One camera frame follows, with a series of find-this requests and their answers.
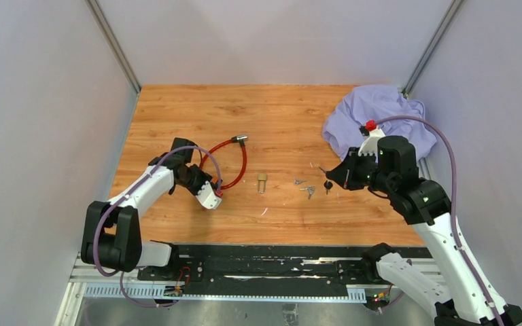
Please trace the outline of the aluminium frame rail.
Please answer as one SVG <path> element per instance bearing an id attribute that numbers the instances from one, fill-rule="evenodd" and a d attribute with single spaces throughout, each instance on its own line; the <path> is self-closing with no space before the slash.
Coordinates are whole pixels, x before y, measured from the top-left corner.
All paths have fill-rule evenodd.
<path id="1" fill-rule="evenodd" d="M 71 284 L 87 298 L 362 303 L 399 288 L 367 277 L 359 257 L 181 255 L 177 272 L 143 268 L 101 276 L 76 260 Z"/>

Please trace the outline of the brass padlock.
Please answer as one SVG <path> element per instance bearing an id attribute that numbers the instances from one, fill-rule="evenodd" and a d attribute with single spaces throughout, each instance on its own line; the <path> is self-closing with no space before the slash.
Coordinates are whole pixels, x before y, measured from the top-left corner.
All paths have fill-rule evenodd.
<path id="1" fill-rule="evenodd" d="M 258 193 L 259 194 L 263 194 L 266 191 L 267 179 L 268 179 L 268 176 L 266 173 L 258 174 Z"/>

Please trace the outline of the black head key bunch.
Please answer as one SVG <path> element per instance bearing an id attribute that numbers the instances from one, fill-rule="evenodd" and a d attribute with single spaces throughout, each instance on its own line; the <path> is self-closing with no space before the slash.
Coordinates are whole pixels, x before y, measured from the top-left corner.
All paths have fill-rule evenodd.
<path id="1" fill-rule="evenodd" d="M 323 174 L 325 175 L 325 177 L 327 177 L 327 172 L 328 172 L 328 171 L 326 171 L 326 170 L 325 170 L 323 167 L 321 167 L 321 166 L 319 167 L 319 169 L 320 169 L 320 171 L 323 172 Z M 326 179 L 326 180 L 324 181 L 324 188 L 325 188 L 325 193 L 326 193 L 326 195 L 328 195 L 328 194 L 330 193 L 330 190 L 332 189 L 332 187 L 333 187 L 333 182 L 331 182 L 331 180 L 329 180 L 329 179 Z"/>

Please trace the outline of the lavender crumpled cloth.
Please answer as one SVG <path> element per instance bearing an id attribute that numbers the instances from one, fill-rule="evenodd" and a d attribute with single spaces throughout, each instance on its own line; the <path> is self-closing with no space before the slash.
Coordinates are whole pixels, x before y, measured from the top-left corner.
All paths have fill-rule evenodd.
<path id="1" fill-rule="evenodd" d="M 370 120 L 382 120 L 395 115 L 424 118 L 422 102 L 406 99 L 395 86 L 358 86 L 346 94 L 327 117 L 321 135 L 334 153 L 343 159 L 350 147 L 364 142 L 360 127 Z M 430 153 L 437 139 L 423 123 L 415 120 L 392 120 L 382 124 L 386 135 L 403 136 L 415 146 L 417 159 Z"/>

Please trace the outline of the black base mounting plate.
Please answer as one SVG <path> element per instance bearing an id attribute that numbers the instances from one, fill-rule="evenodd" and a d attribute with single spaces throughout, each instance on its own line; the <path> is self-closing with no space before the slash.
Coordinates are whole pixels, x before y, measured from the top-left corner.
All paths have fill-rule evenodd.
<path id="1" fill-rule="evenodd" d="M 177 282 L 187 295 L 339 297 L 347 286 L 386 289 L 361 261 L 366 247 L 181 244 L 180 267 L 144 268 L 139 280 Z"/>

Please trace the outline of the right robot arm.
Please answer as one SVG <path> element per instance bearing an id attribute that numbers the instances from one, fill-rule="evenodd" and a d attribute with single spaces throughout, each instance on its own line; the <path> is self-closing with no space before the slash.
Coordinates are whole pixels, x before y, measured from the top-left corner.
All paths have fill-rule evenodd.
<path id="1" fill-rule="evenodd" d="M 326 178 L 347 190 L 386 195 L 423 240 L 445 285 L 428 278 L 384 242 L 362 255 L 362 276 L 387 281 L 418 303 L 435 325 L 519 325 L 522 309 L 507 303 L 487 280 L 452 214 L 442 186 L 419 176 L 415 147 L 401 136 L 382 137 L 372 154 L 350 148 Z"/>

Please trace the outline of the silver key pair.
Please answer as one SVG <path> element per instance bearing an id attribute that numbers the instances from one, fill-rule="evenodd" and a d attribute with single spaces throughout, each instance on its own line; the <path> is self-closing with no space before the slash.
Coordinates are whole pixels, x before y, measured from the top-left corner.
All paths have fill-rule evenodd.
<path id="1" fill-rule="evenodd" d="M 313 196 L 313 194 L 315 193 L 315 186 L 306 186 L 306 187 L 303 187 L 303 188 L 300 188 L 300 191 L 304 191 L 306 193 L 308 193 L 307 195 L 307 198 L 308 199 L 311 199 L 311 197 Z"/>

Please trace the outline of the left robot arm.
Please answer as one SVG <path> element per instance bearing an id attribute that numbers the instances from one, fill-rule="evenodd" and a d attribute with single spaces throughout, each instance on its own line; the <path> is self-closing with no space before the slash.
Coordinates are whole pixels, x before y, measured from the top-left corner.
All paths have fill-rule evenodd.
<path id="1" fill-rule="evenodd" d="M 164 280 L 174 280 L 181 272 L 179 249 L 160 241 L 142 241 L 141 218 L 164 194 L 177 187 L 187 189 L 208 210 L 222 202 L 222 176 L 213 177 L 196 164 L 192 154 L 211 152 L 192 141 L 176 138 L 171 150 L 152 159 L 141 176 L 117 196 L 94 201 L 86 210 L 81 259 L 103 276 L 131 272 L 135 268 L 155 269 Z"/>

